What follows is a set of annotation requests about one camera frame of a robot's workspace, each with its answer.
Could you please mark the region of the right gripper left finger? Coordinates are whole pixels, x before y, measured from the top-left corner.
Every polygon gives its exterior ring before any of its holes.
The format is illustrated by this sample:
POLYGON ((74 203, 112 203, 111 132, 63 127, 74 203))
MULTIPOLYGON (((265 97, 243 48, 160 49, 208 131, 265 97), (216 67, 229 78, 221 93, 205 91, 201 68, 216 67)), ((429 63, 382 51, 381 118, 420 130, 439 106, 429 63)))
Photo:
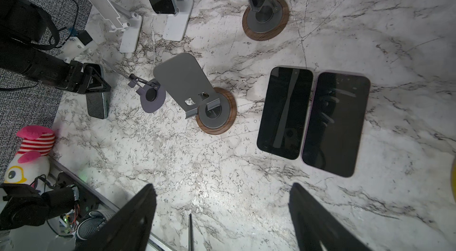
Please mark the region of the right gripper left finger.
POLYGON ((147 184, 77 251, 144 251, 156 210, 156 192, 147 184))

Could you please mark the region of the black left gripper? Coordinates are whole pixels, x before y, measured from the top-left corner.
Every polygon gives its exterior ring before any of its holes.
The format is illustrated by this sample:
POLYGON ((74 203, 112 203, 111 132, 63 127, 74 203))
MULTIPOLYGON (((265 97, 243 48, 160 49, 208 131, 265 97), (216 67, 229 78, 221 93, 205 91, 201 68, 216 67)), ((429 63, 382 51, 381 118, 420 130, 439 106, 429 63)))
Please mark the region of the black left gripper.
POLYGON ((103 78, 100 65, 71 61, 67 90, 78 94, 108 93, 111 86, 103 78))

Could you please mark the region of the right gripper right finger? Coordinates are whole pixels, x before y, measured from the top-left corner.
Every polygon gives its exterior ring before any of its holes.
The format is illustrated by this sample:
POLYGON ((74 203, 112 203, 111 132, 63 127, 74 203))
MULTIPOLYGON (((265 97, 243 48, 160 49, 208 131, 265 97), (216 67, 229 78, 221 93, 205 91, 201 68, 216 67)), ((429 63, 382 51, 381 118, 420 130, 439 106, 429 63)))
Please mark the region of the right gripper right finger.
POLYGON ((299 183, 290 190, 289 211, 301 251, 368 251, 299 183))

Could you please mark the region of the purple-edged phone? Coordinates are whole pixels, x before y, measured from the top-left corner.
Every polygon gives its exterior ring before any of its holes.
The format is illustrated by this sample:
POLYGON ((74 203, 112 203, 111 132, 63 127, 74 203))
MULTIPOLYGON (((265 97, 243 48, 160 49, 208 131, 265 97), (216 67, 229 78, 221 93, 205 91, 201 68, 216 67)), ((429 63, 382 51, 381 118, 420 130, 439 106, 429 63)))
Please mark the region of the purple-edged phone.
POLYGON ((307 69, 272 69, 256 142, 258 149, 289 160, 299 157, 313 77, 307 69))

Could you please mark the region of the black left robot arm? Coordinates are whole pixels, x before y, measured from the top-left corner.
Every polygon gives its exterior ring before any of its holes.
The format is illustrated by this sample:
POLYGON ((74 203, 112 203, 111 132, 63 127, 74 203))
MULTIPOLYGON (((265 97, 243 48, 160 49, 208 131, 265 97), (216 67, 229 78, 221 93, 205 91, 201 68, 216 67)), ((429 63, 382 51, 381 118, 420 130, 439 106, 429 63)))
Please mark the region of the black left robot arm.
MULTIPOLYGON (((60 41, 52 17, 27 0, 1 0, 1 68, 32 81, 78 94, 108 93, 110 85, 92 66, 58 59, 47 52, 60 41)), ((38 177, 18 179, 6 174, 1 184, 1 230, 41 226, 71 210, 78 211, 77 186, 36 190, 38 177)))

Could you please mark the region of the white phone stand, left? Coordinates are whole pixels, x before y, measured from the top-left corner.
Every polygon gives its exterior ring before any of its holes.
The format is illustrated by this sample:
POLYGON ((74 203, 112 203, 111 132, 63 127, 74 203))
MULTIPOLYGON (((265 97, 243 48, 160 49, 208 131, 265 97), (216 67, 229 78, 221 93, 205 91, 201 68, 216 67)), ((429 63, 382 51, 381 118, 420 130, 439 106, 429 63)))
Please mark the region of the white phone stand, left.
POLYGON ((143 18, 136 12, 128 11, 111 0, 89 0, 105 21, 110 23, 110 32, 122 31, 119 51, 133 53, 137 49, 143 18))

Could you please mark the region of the white phone stand,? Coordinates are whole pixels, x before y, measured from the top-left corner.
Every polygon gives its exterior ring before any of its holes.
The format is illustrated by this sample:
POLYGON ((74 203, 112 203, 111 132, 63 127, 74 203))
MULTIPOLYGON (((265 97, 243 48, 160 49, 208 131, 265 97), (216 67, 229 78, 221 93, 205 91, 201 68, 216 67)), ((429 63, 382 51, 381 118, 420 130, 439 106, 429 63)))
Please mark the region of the white phone stand,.
POLYGON ((174 14, 167 15, 163 38, 165 40, 180 42, 185 36, 190 20, 193 0, 171 0, 175 9, 174 14))
POLYGON ((128 11, 111 0, 89 0, 105 21, 110 23, 110 32, 122 31, 119 51, 133 53, 137 49, 143 18, 136 12, 128 11))

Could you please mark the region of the purple round-base phone stand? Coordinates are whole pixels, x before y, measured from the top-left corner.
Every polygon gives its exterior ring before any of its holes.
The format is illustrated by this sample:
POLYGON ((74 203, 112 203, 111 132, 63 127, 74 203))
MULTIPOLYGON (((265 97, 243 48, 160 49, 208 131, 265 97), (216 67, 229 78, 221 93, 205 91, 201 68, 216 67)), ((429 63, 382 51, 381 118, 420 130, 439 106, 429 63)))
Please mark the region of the purple round-base phone stand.
POLYGON ((166 90, 156 79, 144 80, 131 74, 129 77, 129 86, 135 88, 138 86, 136 93, 140 96, 142 109, 146 113, 154 113, 159 110, 166 100, 166 90))

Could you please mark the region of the white phone stand, middle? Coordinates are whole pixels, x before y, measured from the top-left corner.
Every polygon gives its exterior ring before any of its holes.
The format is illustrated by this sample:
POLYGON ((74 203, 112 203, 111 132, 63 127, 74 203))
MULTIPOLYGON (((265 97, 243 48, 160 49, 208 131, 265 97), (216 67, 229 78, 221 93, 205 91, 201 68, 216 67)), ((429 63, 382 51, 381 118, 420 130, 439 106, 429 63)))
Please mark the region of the white phone stand, middle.
POLYGON ((193 0, 171 0, 175 9, 174 14, 167 15, 163 38, 165 40, 180 42, 185 36, 190 20, 193 0))

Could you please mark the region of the wood-base grey stand, centre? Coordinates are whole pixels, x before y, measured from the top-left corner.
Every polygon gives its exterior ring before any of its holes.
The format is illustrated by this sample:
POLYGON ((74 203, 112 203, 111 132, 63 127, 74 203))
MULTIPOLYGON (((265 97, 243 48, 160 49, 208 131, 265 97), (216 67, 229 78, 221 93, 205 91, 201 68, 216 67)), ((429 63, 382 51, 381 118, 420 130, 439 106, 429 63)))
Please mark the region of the wood-base grey stand, centre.
POLYGON ((233 94, 213 87, 193 55, 180 53, 156 66, 153 74, 185 117, 195 117, 205 133, 220 135, 234 124, 238 111, 233 94))

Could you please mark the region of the wood-base stand, back right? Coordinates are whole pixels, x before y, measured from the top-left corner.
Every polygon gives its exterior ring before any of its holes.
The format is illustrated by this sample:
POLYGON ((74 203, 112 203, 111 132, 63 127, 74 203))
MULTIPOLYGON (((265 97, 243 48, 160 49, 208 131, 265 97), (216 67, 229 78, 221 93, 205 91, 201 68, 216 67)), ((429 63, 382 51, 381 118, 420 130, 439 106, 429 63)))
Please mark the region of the wood-base stand, back right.
POLYGON ((261 8, 254 8, 249 3, 242 17, 242 28, 252 40, 271 40, 285 29, 289 15, 285 0, 266 0, 261 8))

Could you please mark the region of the green-lit circuit board, left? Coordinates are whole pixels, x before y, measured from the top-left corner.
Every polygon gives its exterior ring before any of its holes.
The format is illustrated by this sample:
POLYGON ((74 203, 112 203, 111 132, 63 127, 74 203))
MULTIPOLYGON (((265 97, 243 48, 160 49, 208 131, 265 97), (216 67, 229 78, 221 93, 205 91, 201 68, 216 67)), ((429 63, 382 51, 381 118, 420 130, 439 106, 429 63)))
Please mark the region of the green-lit circuit board, left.
POLYGON ((72 210, 67 214, 61 215, 59 219, 62 231, 65 234, 73 234, 76 232, 78 221, 77 221, 77 213, 72 210))

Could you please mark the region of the pink striped plush toy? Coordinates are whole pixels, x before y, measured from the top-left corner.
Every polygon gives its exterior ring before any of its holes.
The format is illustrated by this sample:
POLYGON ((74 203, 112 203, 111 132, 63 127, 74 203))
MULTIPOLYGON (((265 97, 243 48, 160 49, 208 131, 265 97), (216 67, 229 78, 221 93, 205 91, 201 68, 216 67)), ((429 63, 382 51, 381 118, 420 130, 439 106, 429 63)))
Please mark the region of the pink striped plush toy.
POLYGON ((50 172, 49 153, 55 145, 55 133, 50 128, 32 125, 20 129, 17 136, 22 139, 22 142, 8 165, 4 182, 35 187, 35 179, 39 176, 47 176, 50 172))

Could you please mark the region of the bamboo steamer basket with buns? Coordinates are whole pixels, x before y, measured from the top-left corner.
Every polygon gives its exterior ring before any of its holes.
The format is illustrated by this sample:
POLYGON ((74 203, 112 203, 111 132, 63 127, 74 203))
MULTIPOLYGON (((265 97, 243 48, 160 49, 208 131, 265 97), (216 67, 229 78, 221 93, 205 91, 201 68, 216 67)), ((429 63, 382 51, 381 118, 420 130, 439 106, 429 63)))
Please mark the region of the bamboo steamer basket with buns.
POLYGON ((454 201, 456 201, 456 159, 452 162, 450 170, 450 185, 454 201))

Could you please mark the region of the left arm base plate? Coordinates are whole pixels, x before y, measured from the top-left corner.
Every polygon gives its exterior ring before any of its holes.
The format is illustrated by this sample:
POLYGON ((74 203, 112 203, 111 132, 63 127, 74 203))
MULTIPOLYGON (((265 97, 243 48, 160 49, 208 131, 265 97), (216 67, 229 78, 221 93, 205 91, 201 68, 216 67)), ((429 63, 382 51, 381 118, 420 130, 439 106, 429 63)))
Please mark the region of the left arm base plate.
POLYGON ((78 177, 62 171, 57 176, 57 184, 60 186, 75 185, 78 188, 78 206, 81 218, 90 211, 94 211, 100 207, 101 201, 99 198, 89 189, 89 186, 78 177))

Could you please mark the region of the aluminium front rail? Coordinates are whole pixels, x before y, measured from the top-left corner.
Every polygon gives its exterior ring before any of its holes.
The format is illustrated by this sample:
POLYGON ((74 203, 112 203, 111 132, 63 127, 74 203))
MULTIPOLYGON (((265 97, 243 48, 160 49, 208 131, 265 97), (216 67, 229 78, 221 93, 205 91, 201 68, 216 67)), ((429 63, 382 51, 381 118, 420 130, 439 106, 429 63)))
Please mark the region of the aluminium front rail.
POLYGON ((172 249, 151 232, 157 196, 152 184, 147 184, 122 208, 118 208, 53 158, 51 163, 54 168, 76 183, 80 190, 100 201, 105 211, 114 213, 103 227, 90 232, 87 240, 78 240, 77 251, 170 251, 172 249))

